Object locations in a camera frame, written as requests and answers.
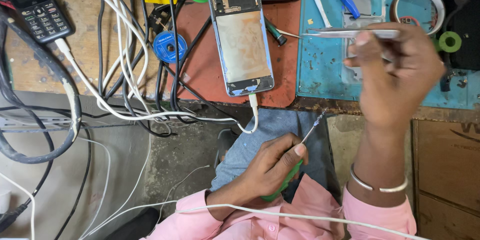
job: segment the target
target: jeans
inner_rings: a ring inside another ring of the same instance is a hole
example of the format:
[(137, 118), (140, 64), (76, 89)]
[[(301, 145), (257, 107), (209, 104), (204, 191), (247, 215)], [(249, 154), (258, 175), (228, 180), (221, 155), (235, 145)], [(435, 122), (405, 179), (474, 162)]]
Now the jeans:
[[(252, 134), (242, 133), (225, 155), (225, 160), (216, 168), (211, 191), (215, 191), (247, 169), (263, 142), (291, 132), (303, 138), (312, 128), (320, 113), (287, 110), (260, 109), (258, 128)], [(255, 124), (252, 118), (245, 128), (251, 130)], [(285, 201), (291, 203), (295, 191), (306, 173), (310, 178), (328, 190), (341, 205), (341, 190), (333, 162), (332, 147), (328, 139), (327, 120), (324, 117), (305, 142), (309, 153), (308, 165), (300, 165), (299, 178), (289, 183), (282, 192)]]

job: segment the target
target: metal tweezers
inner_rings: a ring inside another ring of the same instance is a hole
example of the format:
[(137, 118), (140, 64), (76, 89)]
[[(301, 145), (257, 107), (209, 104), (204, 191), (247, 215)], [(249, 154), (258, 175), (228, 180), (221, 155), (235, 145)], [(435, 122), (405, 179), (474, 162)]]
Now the metal tweezers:
[(399, 36), (399, 31), (394, 29), (348, 29), (348, 28), (309, 28), (304, 36), (315, 36), (322, 38), (355, 38), (360, 31), (371, 31), (380, 39), (394, 39)]

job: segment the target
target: blue silicone repair mat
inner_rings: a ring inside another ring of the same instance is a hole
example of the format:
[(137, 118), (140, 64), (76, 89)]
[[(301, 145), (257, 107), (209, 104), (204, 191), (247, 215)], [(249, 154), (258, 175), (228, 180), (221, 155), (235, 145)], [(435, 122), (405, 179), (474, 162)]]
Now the blue silicone repair mat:
[[(372, 1), (373, 12), (381, 12), (379, 6)], [(342, 27), (343, 9), (340, 0), (321, 0), (328, 20), (333, 27)], [(385, 0), (386, 21), (392, 0)], [(425, 29), (429, 30), (432, 19), (430, 0), (401, 0), (398, 4), (399, 16), (415, 17)], [(314, 0), (301, 0), (299, 33), (306, 33), (308, 28), (324, 28), (320, 13)], [(358, 100), (361, 92), (360, 83), (344, 83), (342, 81), (342, 40), (318, 37), (305, 37), (298, 42), (297, 88), (298, 96), (311, 96), (331, 99)], [(451, 80), (449, 92), (441, 92), (437, 84), (423, 101), (423, 106), (472, 109), (480, 103), (480, 71), (456, 69), (457, 76)]]

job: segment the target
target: man's left hand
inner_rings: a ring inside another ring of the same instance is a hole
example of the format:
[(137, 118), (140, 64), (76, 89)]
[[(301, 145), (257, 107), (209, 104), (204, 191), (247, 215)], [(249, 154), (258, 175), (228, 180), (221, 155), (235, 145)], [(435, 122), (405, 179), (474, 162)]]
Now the man's left hand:
[(262, 143), (248, 168), (236, 181), (248, 187), (254, 193), (253, 197), (275, 193), (301, 159), (303, 164), (308, 164), (308, 151), (301, 142), (297, 135), (287, 133)]

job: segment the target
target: disassembled smartphone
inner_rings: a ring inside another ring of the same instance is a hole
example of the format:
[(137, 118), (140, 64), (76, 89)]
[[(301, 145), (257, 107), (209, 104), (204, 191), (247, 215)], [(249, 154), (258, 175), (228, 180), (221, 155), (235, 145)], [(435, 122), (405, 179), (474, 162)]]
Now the disassembled smartphone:
[(274, 86), (261, 0), (209, 0), (223, 79), (229, 96)]
[(39, 43), (52, 42), (74, 33), (55, 0), (10, 0)]

